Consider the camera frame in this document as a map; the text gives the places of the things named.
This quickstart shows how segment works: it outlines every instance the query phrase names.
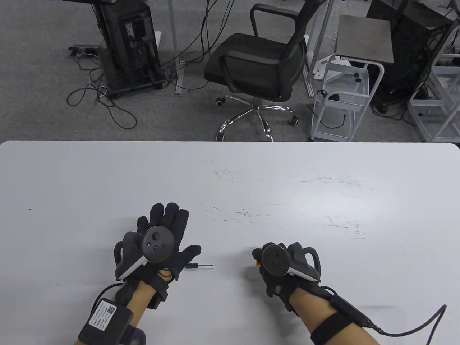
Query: caster wheel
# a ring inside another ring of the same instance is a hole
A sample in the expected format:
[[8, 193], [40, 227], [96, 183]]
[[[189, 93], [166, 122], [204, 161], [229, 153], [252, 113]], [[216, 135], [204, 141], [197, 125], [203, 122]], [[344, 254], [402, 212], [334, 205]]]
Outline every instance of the caster wheel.
[[224, 141], [224, 139], [225, 139], [225, 133], [218, 132], [216, 136], [216, 141]]
[[299, 123], [299, 118], [298, 118], [297, 116], [295, 116], [295, 115], [292, 115], [292, 118], [291, 118], [291, 120], [289, 121], [289, 124], [290, 124], [291, 126], [296, 127], [296, 126], [298, 125], [298, 123]]
[[216, 105], [217, 105], [218, 107], [221, 107], [221, 106], [223, 106], [224, 104], [225, 104], [225, 98], [217, 98], [217, 99], [216, 99]]

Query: gray tabletop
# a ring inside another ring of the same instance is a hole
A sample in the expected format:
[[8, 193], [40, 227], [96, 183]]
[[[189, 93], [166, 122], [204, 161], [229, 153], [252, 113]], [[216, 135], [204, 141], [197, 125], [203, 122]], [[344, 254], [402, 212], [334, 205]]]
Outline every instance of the gray tabletop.
[[335, 50], [343, 57], [393, 63], [390, 22], [341, 14]]

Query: hand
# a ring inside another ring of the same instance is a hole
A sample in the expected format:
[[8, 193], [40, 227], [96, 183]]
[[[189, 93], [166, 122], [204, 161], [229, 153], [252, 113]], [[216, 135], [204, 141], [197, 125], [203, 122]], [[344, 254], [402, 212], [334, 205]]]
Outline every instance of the hand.
[[174, 250], [166, 260], [156, 264], [141, 265], [131, 273], [126, 278], [125, 285], [115, 296], [117, 302], [126, 305], [139, 281], [150, 285], [157, 292], [152, 298], [149, 308], [156, 309], [161, 301], [166, 300], [168, 283], [174, 278], [178, 280], [184, 267], [201, 253], [201, 247], [198, 245], [189, 246], [182, 252], [179, 251], [188, 218], [189, 212], [187, 210], [179, 209], [175, 203], [169, 203], [166, 208], [162, 204], [154, 205], [150, 211], [150, 221], [144, 216], [138, 219], [139, 237], [152, 226], [162, 225], [168, 228], [174, 236]]
[[[253, 250], [253, 257], [255, 260], [257, 260], [259, 264], [262, 263], [262, 252], [265, 248], [272, 244], [274, 243], [270, 242], [265, 244], [262, 248], [256, 248]], [[278, 246], [281, 246], [285, 250], [287, 249], [283, 243], [278, 244]], [[318, 284], [320, 283], [320, 281], [310, 282], [299, 276], [293, 276], [290, 274], [286, 274], [282, 277], [274, 276], [268, 273], [262, 265], [259, 268], [259, 272], [265, 284], [267, 285], [267, 295], [269, 297], [273, 297], [273, 295], [278, 296], [281, 299], [281, 301], [283, 301], [288, 311], [295, 312], [294, 308], [289, 303], [289, 298], [298, 288], [301, 288], [315, 296], [324, 299], [329, 299], [331, 296], [329, 292], [319, 287]]]

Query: vr controller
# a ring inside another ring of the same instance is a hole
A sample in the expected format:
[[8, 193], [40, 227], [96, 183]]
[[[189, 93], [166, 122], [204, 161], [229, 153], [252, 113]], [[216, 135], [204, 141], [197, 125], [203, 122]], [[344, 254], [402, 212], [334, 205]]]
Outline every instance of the vr controller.
[[[313, 257], [315, 267], [307, 263], [306, 254], [310, 254]], [[262, 252], [262, 262], [260, 264], [268, 273], [277, 277], [290, 274], [310, 282], [317, 282], [321, 278], [321, 266], [316, 250], [311, 247], [302, 248], [298, 242], [291, 244], [287, 248], [283, 244], [267, 246]]]
[[120, 281], [141, 265], [164, 261], [173, 250], [174, 236], [164, 226], [153, 226], [143, 235], [138, 232], [127, 232], [123, 241], [115, 245], [115, 277]]

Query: black office chair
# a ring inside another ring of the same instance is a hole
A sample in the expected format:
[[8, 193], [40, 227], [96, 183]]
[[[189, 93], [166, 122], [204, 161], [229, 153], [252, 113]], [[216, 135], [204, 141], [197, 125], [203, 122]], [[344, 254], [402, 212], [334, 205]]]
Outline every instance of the black office chair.
[[[226, 98], [250, 106], [249, 109], [223, 123], [217, 134], [217, 141], [224, 140], [227, 126], [250, 113], [257, 115], [268, 140], [273, 141], [263, 110], [286, 111], [292, 115], [289, 123], [293, 126], [297, 125], [299, 119], [292, 108], [262, 105], [262, 100], [285, 102], [291, 98], [292, 85], [302, 75], [305, 66], [306, 26], [324, 1], [326, 0], [306, 0], [298, 13], [274, 6], [255, 4], [250, 12], [254, 36], [233, 34], [212, 54], [204, 71], [205, 79], [226, 85], [230, 92], [253, 96], [252, 102], [232, 95], [216, 100], [219, 106], [225, 103]], [[259, 37], [254, 19], [255, 11], [292, 18], [295, 21], [295, 32], [289, 42], [284, 44]]]

